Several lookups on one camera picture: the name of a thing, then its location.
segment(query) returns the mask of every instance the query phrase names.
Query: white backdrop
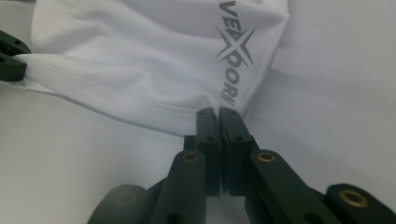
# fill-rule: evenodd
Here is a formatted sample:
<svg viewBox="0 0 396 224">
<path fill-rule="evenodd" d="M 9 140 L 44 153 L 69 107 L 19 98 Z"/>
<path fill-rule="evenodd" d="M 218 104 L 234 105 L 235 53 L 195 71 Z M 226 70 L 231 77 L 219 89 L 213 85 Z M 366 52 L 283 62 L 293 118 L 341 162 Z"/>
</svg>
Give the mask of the white backdrop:
<svg viewBox="0 0 396 224">
<path fill-rule="evenodd" d="M 29 45 L 34 1 L 0 1 Z M 350 183 L 396 210 L 396 3 L 290 2 L 248 127 L 314 189 Z M 65 99 L 0 86 L 0 223 L 86 223 L 123 183 L 164 178 L 183 138 Z M 243 199 L 208 199 L 206 223 L 248 223 Z"/>
</svg>

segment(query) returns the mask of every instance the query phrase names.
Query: black clip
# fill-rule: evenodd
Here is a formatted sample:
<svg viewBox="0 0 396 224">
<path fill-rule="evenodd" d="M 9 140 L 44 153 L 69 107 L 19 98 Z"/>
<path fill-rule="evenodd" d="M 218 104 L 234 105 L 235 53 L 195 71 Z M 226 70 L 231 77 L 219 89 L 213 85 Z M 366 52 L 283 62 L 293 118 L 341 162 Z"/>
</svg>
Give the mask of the black clip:
<svg viewBox="0 0 396 224">
<path fill-rule="evenodd" d="M 26 63 L 12 56 L 32 53 L 19 39 L 0 31 L 0 81 L 21 81 L 26 71 Z"/>
</svg>

